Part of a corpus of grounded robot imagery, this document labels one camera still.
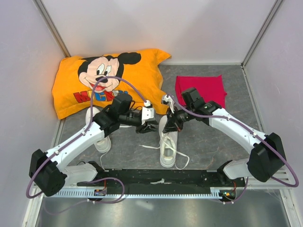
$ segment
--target white cable clip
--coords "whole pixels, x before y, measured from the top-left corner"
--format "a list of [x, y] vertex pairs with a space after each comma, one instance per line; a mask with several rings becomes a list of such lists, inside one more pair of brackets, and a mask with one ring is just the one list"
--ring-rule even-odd
[[149, 100], [146, 100], [144, 102], [144, 106], [146, 106], [146, 107], [151, 106], [151, 102]]
[[172, 100], [172, 98], [169, 95], [164, 95], [162, 97], [161, 103], [165, 105], [169, 105], [171, 112], [174, 113], [175, 102], [174, 100]]

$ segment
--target pillowcase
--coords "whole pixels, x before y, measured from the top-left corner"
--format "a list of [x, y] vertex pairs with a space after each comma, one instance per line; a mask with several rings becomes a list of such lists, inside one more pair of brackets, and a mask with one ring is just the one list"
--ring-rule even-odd
[[143, 100], [126, 83], [110, 77], [126, 79], [149, 100], [158, 114], [165, 114], [167, 105], [161, 104], [165, 92], [161, 91], [163, 77], [158, 65], [170, 55], [158, 49], [146, 49], [121, 54], [104, 54], [82, 58], [73, 56], [61, 61], [52, 89], [54, 107], [59, 119], [74, 114], [90, 105], [92, 88], [101, 77], [93, 96], [93, 104], [105, 107], [119, 93], [128, 93], [135, 104], [144, 106]]

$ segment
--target cable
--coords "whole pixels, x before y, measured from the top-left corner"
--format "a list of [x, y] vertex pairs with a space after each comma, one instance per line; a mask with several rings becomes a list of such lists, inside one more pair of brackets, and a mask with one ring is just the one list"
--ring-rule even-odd
[[[229, 117], [226, 117], [226, 116], [218, 116], [218, 115], [200, 115], [200, 114], [196, 114], [196, 113], [193, 113], [191, 112], [190, 110], [186, 109], [185, 107], [183, 107], [178, 101], [177, 99], [172, 96], [172, 95], [169, 95], [167, 94], [168, 96], [170, 96], [172, 98], [172, 100], [175, 102], [175, 104], [177, 104], [182, 110], [184, 110], [185, 112], [195, 116], [195, 117], [202, 117], [202, 118], [222, 118], [222, 119], [226, 119], [228, 121], [232, 121], [232, 122], [235, 122], [236, 124], [238, 124], [239, 126], [241, 126], [242, 128], [244, 128], [246, 131], [248, 131], [251, 135], [254, 135], [254, 131], [252, 131], [250, 128], [248, 128], [245, 124], [243, 124], [242, 122], [240, 121], [237, 121], [233, 118], [229, 118]], [[289, 183], [286, 183], [286, 182], [283, 182], [281, 181], [280, 179], [277, 179], [275, 177], [271, 177], [272, 179], [288, 186], [288, 187], [292, 187], [292, 188], [296, 188], [299, 186], [299, 179], [297, 177], [297, 175], [295, 174], [294, 170], [292, 169], [292, 167], [288, 164], [288, 162], [284, 159], [284, 157], [282, 155], [279, 154], [279, 152], [277, 152], [272, 146], [270, 146], [266, 141], [264, 141], [260, 136], [258, 135], [254, 135], [254, 137], [256, 137], [258, 140], [260, 140], [265, 146], [267, 146], [275, 155], [278, 156], [279, 159], [281, 159], [281, 161], [287, 166], [287, 168], [289, 169], [289, 171], [291, 172], [291, 174], [293, 175], [294, 177], [294, 181], [295, 183], [294, 184], [289, 184]]]
[[132, 108], [133, 108], [133, 106], [136, 104], [136, 102], [135, 102], [134, 100], [132, 100], [132, 102], [134, 102], [134, 103], [132, 104], [132, 106], [129, 108], [129, 110], [128, 110], [128, 111], [131, 111], [131, 110], [132, 110]]
[[110, 106], [110, 105], [107, 105], [106, 107], [104, 107], [104, 108], [102, 109], [102, 112], [105, 112], [105, 111], [109, 108], [109, 106]]
[[238, 200], [243, 196], [243, 194], [245, 193], [245, 191], [246, 191], [246, 189], [247, 189], [247, 185], [248, 185], [248, 177], [247, 177], [247, 179], [246, 179], [246, 183], [245, 183], [244, 189], [243, 189], [242, 193], [238, 196], [238, 198], [235, 198], [233, 201], [225, 202], [225, 203], [227, 203], [227, 204], [230, 204], [230, 203], [233, 204], [233, 203], [235, 203], [236, 201], [238, 201]]
[[73, 208], [73, 207], [75, 207], [75, 206], [78, 206], [78, 205], [84, 203], [84, 202], [94, 202], [94, 203], [96, 203], [96, 202], [97, 202], [97, 203], [117, 203], [117, 202], [119, 202], [119, 201], [122, 199], [122, 197], [124, 196], [124, 193], [125, 193], [125, 186], [124, 186], [124, 184], [122, 183], [122, 181], [120, 181], [119, 179], [117, 179], [117, 178], [115, 178], [115, 177], [105, 177], [105, 178], [102, 178], [102, 179], [99, 179], [99, 180], [89, 181], [89, 182], [83, 182], [83, 183], [97, 183], [97, 182], [100, 182], [100, 181], [104, 181], [104, 184], [106, 185], [106, 180], [115, 180], [115, 181], [118, 181], [118, 182], [121, 184], [121, 186], [122, 186], [122, 194], [120, 195], [120, 197], [119, 197], [118, 199], [113, 200], [113, 201], [91, 201], [91, 200], [89, 200], [89, 199], [87, 199], [87, 200], [82, 200], [82, 201], [79, 201], [79, 202], [77, 202], [77, 203], [75, 203], [75, 204], [69, 206], [68, 208], [66, 208], [66, 209], [64, 209], [64, 210], [61, 210], [61, 211], [59, 211], [59, 212], [56, 212], [56, 213], [49, 212], [49, 211], [47, 210], [47, 208], [46, 208], [46, 206], [45, 206], [45, 202], [44, 202], [44, 204], [43, 204], [43, 209], [44, 209], [45, 212], [46, 212], [47, 214], [49, 214], [49, 215], [59, 215], [59, 214], [62, 214], [62, 213], [66, 212], [67, 210], [69, 210], [69, 209], [71, 209], [71, 208]]
[[102, 179], [99, 179], [99, 180], [89, 181], [89, 182], [83, 182], [83, 183], [97, 183], [97, 182], [104, 181], [104, 180], [118, 181], [121, 184], [121, 186], [122, 186], [122, 193], [121, 193], [120, 197], [118, 199], [116, 199], [116, 200], [113, 200], [113, 201], [96, 201], [96, 202], [98, 202], [98, 203], [106, 203], [106, 204], [112, 204], [112, 203], [119, 202], [122, 199], [122, 197], [124, 196], [124, 193], [125, 193], [125, 186], [122, 183], [122, 181], [120, 181], [119, 179], [117, 179], [115, 177], [105, 177], [105, 178], [102, 178]]
[[234, 186], [234, 187], [233, 187], [233, 191], [232, 191], [232, 193], [233, 193], [233, 192], [236, 192], [236, 189], [237, 189], [237, 184], [236, 184], [236, 182], [235, 182], [235, 181], [233, 182], [233, 186]]
[[[122, 78], [120, 78], [120, 77], [111, 77], [111, 78], [117, 79], [117, 80], [119, 80], [119, 81], [123, 81], [124, 83], [128, 84], [132, 89], [134, 89], [135, 92], [137, 92], [137, 94], [140, 96], [140, 98], [141, 98], [144, 102], [147, 101], [147, 100], [143, 97], [143, 95], [142, 95], [142, 94], [141, 94], [141, 93], [140, 93], [140, 92], [139, 92], [139, 91], [138, 91], [130, 82], [128, 82], [127, 80], [122, 79]], [[101, 81], [103, 81], [103, 80], [105, 80], [105, 79], [107, 79], [107, 77], [102, 77], [101, 79], [99, 79], [99, 80], [95, 83], [95, 85], [94, 85], [94, 87], [93, 87], [93, 89], [92, 89], [91, 96], [90, 96], [90, 120], [89, 120], [89, 124], [88, 124], [87, 128], [84, 130], [84, 134], [89, 130], [91, 124], [93, 123], [93, 97], [94, 97], [95, 89], [96, 89], [97, 85], [98, 85]], [[79, 134], [78, 136], [76, 136], [75, 138], [73, 138], [71, 141], [69, 141], [69, 142], [67, 142], [66, 144], [64, 144], [62, 147], [60, 147], [60, 148], [58, 149], [58, 152], [61, 152], [64, 148], [66, 148], [67, 146], [69, 146], [70, 144], [72, 144], [74, 141], [76, 141], [77, 139], [79, 139], [81, 136], [83, 136], [82, 133]], [[35, 171], [35, 173], [34, 173], [33, 176], [31, 177], [31, 179], [30, 179], [30, 181], [29, 181], [29, 183], [28, 183], [28, 186], [27, 186], [27, 190], [26, 190], [26, 196], [27, 196], [29, 199], [33, 199], [33, 198], [35, 198], [35, 197], [37, 197], [37, 196], [39, 196], [39, 195], [41, 195], [41, 194], [43, 193], [43, 192], [39, 192], [39, 193], [37, 193], [36, 195], [30, 195], [30, 194], [29, 194], [29, 191], [30, 191], [30, 188], [31, 188], [31, 186], [32, 186], [32, 184], [33, 184], [35, 178], [37, 177], [38, 173], [39, 173], [39, 172], [41, 171], [41, 169], [46, 165], [46, 163], [47, 163], [48, 161], [50, 161], [55, 155], [56, 155], [56, 153], [54, 152], [49, 158], [47, 158], [47, 159], [41, 164], [41, 166], [39, 166], [39, 168]]]
[[136, 108], [133, 109], [133, 111], [137, 110], [139, 107], [141, 107], [142, 109], [142, 106], [137, 106]]
[[234, 199], [230, 199], [228, 198], [226, 195], [223, 195], [225, 198], [227, 198], [230, 201], [234, 201], [237, 198], [237, 191], [235, 190], [235, 198]]
[[80, 161], [77, 165], [79, 165], [81, 162], [83, 162], [84, 164], [86, 164], [86, 162], [85, 161]]

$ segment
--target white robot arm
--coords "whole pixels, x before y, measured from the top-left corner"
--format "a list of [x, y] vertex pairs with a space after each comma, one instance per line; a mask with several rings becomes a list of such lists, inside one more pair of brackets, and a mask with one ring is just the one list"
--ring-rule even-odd
[[[221, 175], [222, 182], [248, 176], [266, 182], [284, 165], [282, 160], [257, 138], [266, 141], [285, 159], [282, 141], [278, 135], [275, 133], [266, 135], [234, 118], [217, 103], [213, 101], [206, 103], [195, 88], [182, 92], [182, 97], [186, 107], [180, 110], [176, 107], [174, 111], [168, 110], [168, 121], [163, 133], [181, 131], [184, 122], [196, 119], [222, 131], [238, 142], [250, 155], [247, 159], [230, 160], [218, 168], [217, 172]], [[170, 96], [163, 97], [162, 102], [170, 106], [174, 104]]]
[[132, 97], [129, 94], [118, 95], [111, 105], [93, 117], [91, 124], [87, 124], [58, 146], [46, 152], [38, 149], [32, 154], [29, 171], [31, 178], [47, 158], [56, 154], [34, 179], [46, 196], [56, 194], [65, 185], [93, 180], [97, 171], [90, 163], [67, 165], [86, 148], [118, 130], [120, 124], [135, 126], [137, 133], [157, 131], [153, 126], [158, 123], [155, 121], [155, 110], [151, 103], [146, 101], [140, 112], [133, 112], [130, 110], [131, 102]]

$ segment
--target white shoelace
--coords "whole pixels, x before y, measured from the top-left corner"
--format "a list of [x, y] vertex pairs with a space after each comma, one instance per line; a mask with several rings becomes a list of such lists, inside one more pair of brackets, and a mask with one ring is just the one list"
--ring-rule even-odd
[[[183, 153], [177, 151], [177, 150], [174, 149], [170, 144], [166, 143], [166, 142], [165, 142], [165, 138], [166, 138], [166, 137], [168, 137], [168, 138], [170, 139], [170, 136], [162, 136], [161, 139], [160, 139], [159, 144], [160, 144], [161, 141], [163, 140], [163, 143], [164, 143], [168, 148], [172, 149], [172, 150], [175, 151], [177, 154], [180, 154], [180, 155], [182, 155], [182, 156], [184, 156], [184, 157], [187, 157], [187, 162], [186, 162], [186, 164], [185, 164], [185, 166], [184, 166], [183, 168], [178, 168], [177, 165], [176, 165], [176, 161], [175, 161], [175, 167], [176, 167], [178, 170], [184, 169], [184, 168], [189, 164], [189, 160], [190, 160], [190, 159], [189, 159], [189, 156], [187, 156], [187, 155], [185, 155], [185, 154], [183, 154]], [[151, 146], [146, 146], [146, 145], [139, 145], [139, 146], [144, 147], [144, 148], [160, 149], [160, 147], [156, 148], [156, 147], [151, 147]]]
[[120, 128], [129, 128], [129, 127], [132, 127], [131, 125], [120, 125]]
[[100, 156], [100, 164], [101, 164], [101, 167], [102, 167], [102, 169], [104, 170], [104, 172], [109, 172], [109, 170], [105, 170], [105, 168], [104, 168], [103, 165], [102, 165], [102, 160], [101, 160], [101, 159], [102, 159], [102, 157], [103, 157], [104, 155], [106, 155], [108, 152], [109, 152], [109, 150]]

